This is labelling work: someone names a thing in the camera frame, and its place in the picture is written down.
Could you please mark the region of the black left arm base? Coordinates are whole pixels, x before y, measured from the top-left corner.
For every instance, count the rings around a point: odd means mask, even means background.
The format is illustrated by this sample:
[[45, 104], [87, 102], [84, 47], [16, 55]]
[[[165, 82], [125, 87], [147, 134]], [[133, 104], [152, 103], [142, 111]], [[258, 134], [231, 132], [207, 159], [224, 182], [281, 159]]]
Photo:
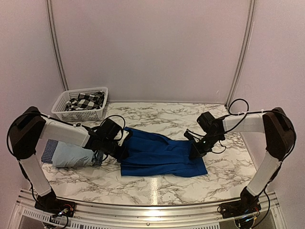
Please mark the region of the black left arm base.
[[65, 213], [68, 217], [73, 217], [75, 212], [76, 203], [73, 201], [58, 199], [54, 190], [51, 188], [51, 192], [44, 195], [34, 195], [32, 193], [32, 196], [35, 200], [35, 208], [52, 213], [53, 215], [59, 215], [60, 212], [67, 209], [68, 212]]

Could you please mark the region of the blue pleated skirt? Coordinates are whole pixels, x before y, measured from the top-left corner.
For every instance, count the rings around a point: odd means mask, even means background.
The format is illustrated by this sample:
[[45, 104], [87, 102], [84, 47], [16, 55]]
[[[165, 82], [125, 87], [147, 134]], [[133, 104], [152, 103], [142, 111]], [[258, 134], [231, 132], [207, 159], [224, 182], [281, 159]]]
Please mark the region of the blue pleated skirt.
[[130, 127], [124, 130], [132, 132], [132, 136], [123, 144], [128, 150], [128, 157], [117, 160], [122, 176], [196, 177], [208, 174], [202, 158], [189, 158], [193, 146], [191, 141], [172, 140], [158, 133]]

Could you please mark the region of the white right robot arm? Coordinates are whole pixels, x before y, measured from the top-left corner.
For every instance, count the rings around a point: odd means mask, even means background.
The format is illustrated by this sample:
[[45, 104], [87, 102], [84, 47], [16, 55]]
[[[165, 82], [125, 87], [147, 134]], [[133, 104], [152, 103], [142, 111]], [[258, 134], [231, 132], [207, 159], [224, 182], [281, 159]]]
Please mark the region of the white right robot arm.
[[200, 158], [212, 152], [214, 145], [224, 141], [225, 135], [231, 132], [265, 135], [265, 157], [245, 188], [246, 194], [253, 197], [263, 192], [296, 141], [294, 126], [281, 107], [239, 115], [227, 114], [219, 118], [215, 118], [210, 112], [205, 112], [197, 118], [197, 123], [205, 135], [199, 141], [193, 141], [190, 159]]

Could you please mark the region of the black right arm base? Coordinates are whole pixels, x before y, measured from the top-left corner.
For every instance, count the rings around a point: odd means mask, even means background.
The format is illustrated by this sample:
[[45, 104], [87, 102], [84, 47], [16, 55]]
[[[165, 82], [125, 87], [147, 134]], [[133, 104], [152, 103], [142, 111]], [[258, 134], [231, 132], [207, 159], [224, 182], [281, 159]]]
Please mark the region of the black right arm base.
[[240, 200], [225, 202], [217, 208], [224, 219], [255, 213], [261, 210], [259, 195], [253, 196], [245, 187]]

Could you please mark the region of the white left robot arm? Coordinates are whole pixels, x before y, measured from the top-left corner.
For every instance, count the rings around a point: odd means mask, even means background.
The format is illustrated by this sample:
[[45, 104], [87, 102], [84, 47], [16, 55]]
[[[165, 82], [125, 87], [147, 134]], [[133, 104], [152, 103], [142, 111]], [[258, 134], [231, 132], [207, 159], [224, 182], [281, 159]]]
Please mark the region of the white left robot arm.
[[128, 157], [123, 143], [131, 136], [131, 131], [125, 130], [111, 119], [103, 121], [101, 126], [90, 128], [58, 120], [31, 106], [10, 125], [7, 147], [18, 160], [37, 194], [42, 197], [41, 204], [49, 212], [57, 212], [60, 209], [60, 201], [50, 194], [52, 188], [36, 157], [38, 141], [61, 141], [92, 151], [102, 151], [121, 160]]

